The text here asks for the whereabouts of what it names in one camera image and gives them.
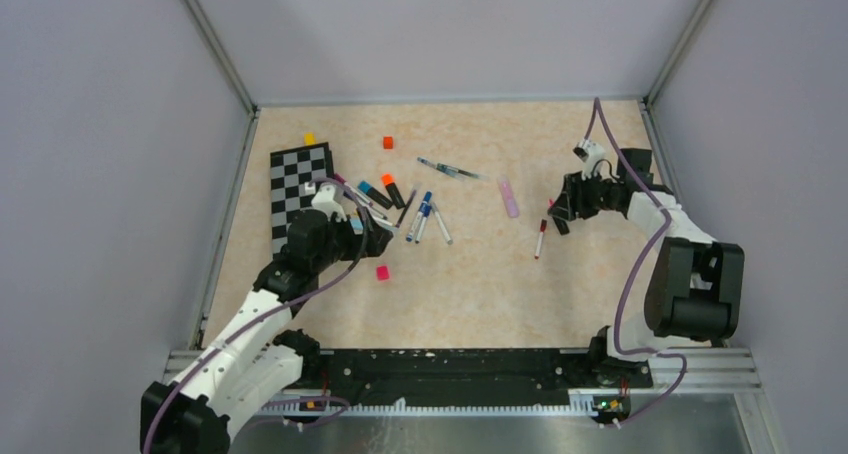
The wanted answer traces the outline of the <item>red cap whiteboard marker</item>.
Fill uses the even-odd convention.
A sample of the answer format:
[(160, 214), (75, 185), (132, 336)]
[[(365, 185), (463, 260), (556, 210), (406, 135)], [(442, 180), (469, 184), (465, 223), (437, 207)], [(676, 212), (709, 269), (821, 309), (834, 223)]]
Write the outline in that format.
[(541, 257), (545, 232), (546, 232), (546, 229), (547, 229), (547, 224), (548, 224), (547, 219), (542, 219), (540, 221), (538, 234), (537, 234), (537, 238), (536, 238), (535, 249), (534, 249), (534, 260), (539, 260), (540, 257)]

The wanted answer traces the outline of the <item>thin blue cap marker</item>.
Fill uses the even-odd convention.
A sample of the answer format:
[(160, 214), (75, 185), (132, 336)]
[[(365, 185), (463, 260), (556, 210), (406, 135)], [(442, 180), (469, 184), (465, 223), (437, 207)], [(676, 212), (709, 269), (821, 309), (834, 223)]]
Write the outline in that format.
[(420, 223), (418, 225), (418, 228), (415, 231), (415, 236), (414, 236), (414, 243), (415, 244), (419, 244), (421, 242), (421, 239), (422, 239), (423, 233), (425, 231), (425, 227), (426, 227), (426, 223), (427, 223), (430, 211), (431, 211), (431, 206), (427, 205), (425, 207), (423, 213), (422, 213), (422, 217), (420, 219)]

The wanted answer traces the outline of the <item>blue deli whiteboard marker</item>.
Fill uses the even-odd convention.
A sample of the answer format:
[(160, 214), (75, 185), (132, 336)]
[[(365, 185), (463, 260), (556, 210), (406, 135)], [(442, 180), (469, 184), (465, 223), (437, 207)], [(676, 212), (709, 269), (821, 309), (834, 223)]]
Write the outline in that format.
[(427, 191), (425, 193), (424, 197), (423, 197), (423, 200), (421, 201), (421, 203), (419, 205), (418, 211), (416, 212), (415, 217), (413, 218), (413, 221), (411, 223), (410, 229), (409, 229), (409, 231), (406, 235), (405, 240), (407, 242), (413, 242), (416, 239), (416, 236), (419, 232), (419, 229), (420, 229), (420, 226), (423, 222), (423, 219), (424, 219), (424, 217), (427, 213), (427, 210), (430, 207), (431, 198), (432, 198), (432, 192)]

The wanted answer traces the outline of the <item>grey cap acrylic marker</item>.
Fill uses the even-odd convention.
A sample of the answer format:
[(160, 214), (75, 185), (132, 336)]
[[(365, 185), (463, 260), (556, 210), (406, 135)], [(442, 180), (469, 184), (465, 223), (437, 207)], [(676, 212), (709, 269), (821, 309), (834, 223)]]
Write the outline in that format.
[(450, 231), (449, 231), (449, 229), (448, 229), (448, 227), (447, 227), (447, 225), (444, 221), (444, 218), (441, 214), (441, 211), (440, 211), (440, 209), (438, 208), (438, 206), (435, 202), (432, 203), (431, 210), (432, 210), (432, 214), (435, 216), (437, 224), (440, 228), (443, 239), (445, 240), (447, 245), (452, 245), (453, 244), (453, 238), (452, 238)]

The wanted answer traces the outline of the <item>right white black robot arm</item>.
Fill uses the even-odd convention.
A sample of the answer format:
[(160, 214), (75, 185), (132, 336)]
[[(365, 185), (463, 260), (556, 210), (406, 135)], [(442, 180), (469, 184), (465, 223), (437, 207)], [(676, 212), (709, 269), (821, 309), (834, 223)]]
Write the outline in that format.
[(614, 323), (592, 340), (586, 359), (589, 378), (612, 386), (627, 364), (643, 362), (685, 339), (718, 342), (738, 326), (745, 254), (699, 228), (673, 192), (655, 183), (648, 149), (626, 148), (615, 170), (603, 175), (605, 150), (592, 141), (574, 149), (580, 171), (564, 176), (558, 197), (548, 209), (557, 231), (602, 211), (617, 212), (647, 236), (657, 258), (641, 311), (624, 318), (621, 298)]

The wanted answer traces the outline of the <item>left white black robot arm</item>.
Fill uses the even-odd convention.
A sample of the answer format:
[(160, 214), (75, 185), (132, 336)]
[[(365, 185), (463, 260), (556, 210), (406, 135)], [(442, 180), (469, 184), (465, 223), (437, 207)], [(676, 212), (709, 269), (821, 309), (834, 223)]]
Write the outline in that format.
[(382, 226), (367, 209), (358, 214), (359, 231), (336, 208), (295, 215), (279, 253), (218, 337), (171, 381), (153, 382), (143, 393), (141, 452), (226, 453), (276, 393), (317, 381), (317, 356), (272, 340), (303, 304), (340, 283), (339, 278), (319, 283), (327, 268), (345, 261), (354, 269), (364, 258), (381, 256), (394, 238), (395, 229)]

